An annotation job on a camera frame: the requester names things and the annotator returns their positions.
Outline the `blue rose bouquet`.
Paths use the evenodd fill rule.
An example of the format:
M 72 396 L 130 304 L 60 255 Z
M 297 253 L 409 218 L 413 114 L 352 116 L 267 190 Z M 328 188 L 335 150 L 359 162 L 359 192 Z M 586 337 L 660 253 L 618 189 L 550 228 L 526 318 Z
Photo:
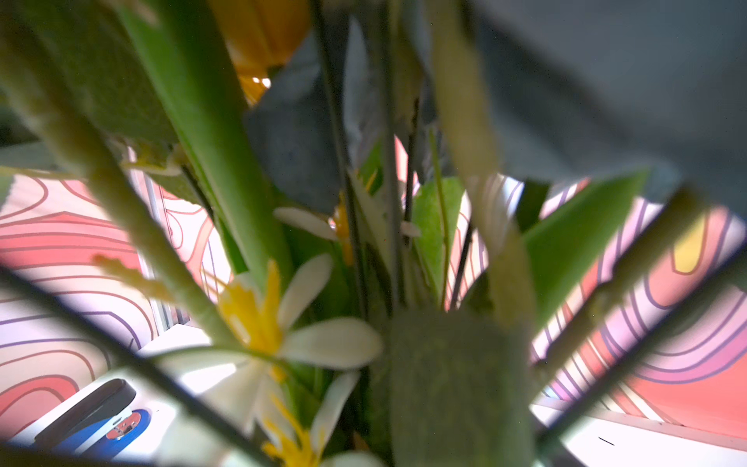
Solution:
M 742 1 L 5 1 L 19 177 L 80 184 L 151 270 L 100 277 L 206 334 L 145 356 L 1 256 L 4 311 L 173 406 L 148 466 L 746 435 Z

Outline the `blue black stapler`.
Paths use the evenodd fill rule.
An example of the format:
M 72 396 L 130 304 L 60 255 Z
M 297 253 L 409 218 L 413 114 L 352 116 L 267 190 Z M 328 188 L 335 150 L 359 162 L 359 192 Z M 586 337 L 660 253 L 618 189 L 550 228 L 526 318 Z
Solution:
M 152 421 L 148 410 L 132 408 L 136 395 L 124 379 L 110 379 L 45 427 L 31 446 L 60 455 L 112 460 Z

